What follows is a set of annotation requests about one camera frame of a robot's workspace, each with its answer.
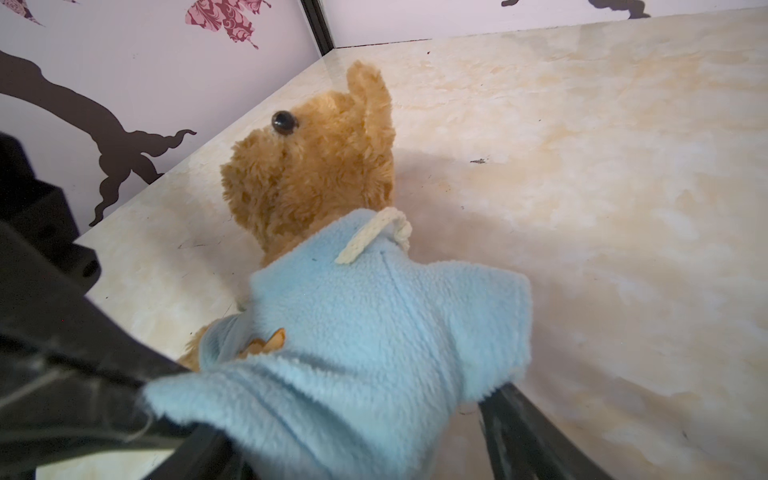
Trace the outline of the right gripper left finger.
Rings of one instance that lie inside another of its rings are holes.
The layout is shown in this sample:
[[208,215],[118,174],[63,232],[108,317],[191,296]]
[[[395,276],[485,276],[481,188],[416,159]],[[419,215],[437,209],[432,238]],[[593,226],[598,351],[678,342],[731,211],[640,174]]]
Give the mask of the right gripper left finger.
[[226,435],[198,426],[145,480],[247,480],[252,469]]

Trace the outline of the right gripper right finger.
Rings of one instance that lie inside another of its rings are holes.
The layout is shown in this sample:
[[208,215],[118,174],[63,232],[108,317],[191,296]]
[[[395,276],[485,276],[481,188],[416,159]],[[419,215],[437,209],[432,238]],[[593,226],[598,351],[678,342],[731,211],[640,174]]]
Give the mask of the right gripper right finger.
[[495,480],[611,480],[513,384],[479,403]]

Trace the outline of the light blue fleece hoodie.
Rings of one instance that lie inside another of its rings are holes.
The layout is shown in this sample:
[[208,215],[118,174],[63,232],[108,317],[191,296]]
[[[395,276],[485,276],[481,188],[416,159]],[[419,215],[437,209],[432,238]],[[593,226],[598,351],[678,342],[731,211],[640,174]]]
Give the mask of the light blue fleece hoodie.
[[223,431],[263,479],[429,478],[457,408],[524,376],[532,299],[519,273],[411,260],[409,235],[393,208],[324,227],[144,401]]

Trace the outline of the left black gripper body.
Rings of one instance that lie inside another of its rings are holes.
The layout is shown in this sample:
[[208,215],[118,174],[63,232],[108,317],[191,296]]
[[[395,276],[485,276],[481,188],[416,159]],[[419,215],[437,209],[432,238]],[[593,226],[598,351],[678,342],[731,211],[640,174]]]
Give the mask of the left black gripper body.
[[96,252],[76,243],[79,230],[64,191],[38,179],[21,143],[1,135],[1,220],[83,292],[98,281]]

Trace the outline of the brown plush teddy bear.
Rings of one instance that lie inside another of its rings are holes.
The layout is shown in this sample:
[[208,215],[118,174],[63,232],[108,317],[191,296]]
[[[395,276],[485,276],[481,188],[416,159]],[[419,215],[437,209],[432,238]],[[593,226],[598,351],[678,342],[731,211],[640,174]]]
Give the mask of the brown plush teddy bear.
[[394,200],[392,99],[381,72],[355,62],[345,91],[273,114],[221,168],[233,220],[262,250],[251,299],[237,314],[196,332],[180,358],[192,371],[258,353],[328,353],[372,313],[334,258],[356,229]]

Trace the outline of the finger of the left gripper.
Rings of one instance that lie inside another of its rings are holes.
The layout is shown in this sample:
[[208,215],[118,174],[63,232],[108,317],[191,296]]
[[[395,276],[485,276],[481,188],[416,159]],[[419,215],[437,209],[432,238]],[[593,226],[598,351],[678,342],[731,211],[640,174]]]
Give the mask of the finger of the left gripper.
[[1,226],[1,471],[110,450],[175,448],[149,381],[183,367],[133,339],[9,225]]

